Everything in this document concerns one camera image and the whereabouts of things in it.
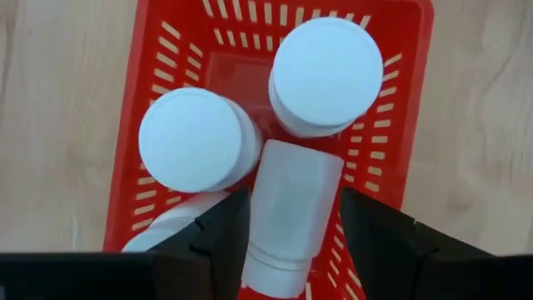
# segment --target white plastic container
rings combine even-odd
[[[261,135],[233,101],[196,87],[161,96],[145,114],[139,150],[148,172],[184,193],[228,188],[249,173]]]
[[[145,252],[175,233],[229,196],[229,192],[200,193],[156,218],[149,228],[132,238],[123,252]]]
[[[281,43],[269,97],[289,133],[325,137],[368,110],[382,79],[383,61],[372,37],[353,22],[320,17],[295,28]]]
[[[263,150],[252,194],[242,281],[274,298],[303,290],[326,233],[344,161],[276,140]]]

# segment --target cylindrical container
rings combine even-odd
[[[123,252],[145,252],[172,235],[179,233],[195,218],[217,205],[229,196],[229,192],[199,193],[187,202],[177,205],[157,217],[149,228],[132,238]]]
[[[161,96],[139,130],[148,172],[184,193],[228,188],[249,173],[261,151],[261,134],[233,101],[196,87]]]
[[[353,22],[320,17],[295,28],[281,43],[269,97],[289,133],[325,137],[368,110],[382,79],[383,61],[372,37]]]

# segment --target basket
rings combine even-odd
[[[333,137],[297,139],[279,125],[268,77],[282,39],[319,16],[346,18],[376,40],[384,60],[379,98]],[[117,140],[104,251],[117,252],[154,218],[190,197],[155,182],[141,163],[144,112],[174,88],[207,88],[238,102],[275,138],[341,156],[341,186],[399,209],[416,127],[433,10],[430,0],[139,0]],[[252,184],[255,173],[238,184]],[[301,299],[364,299],[338,213],[328,223]],[[241,299],[262,299],[243,288]]]

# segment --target basket bottom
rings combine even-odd
[[[264,140],[275,138],[327,153],[341,153],[340,134],[300,139],[283,129],[268,99],[273,60],[214,52],[207,70],[206,88],[238,103],[261,129]]]

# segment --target wooden floor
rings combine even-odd
[[[404,211],[533,253],[533,1],[433,3]],[[136,5],[0,0],[0,251],[101,248]]]

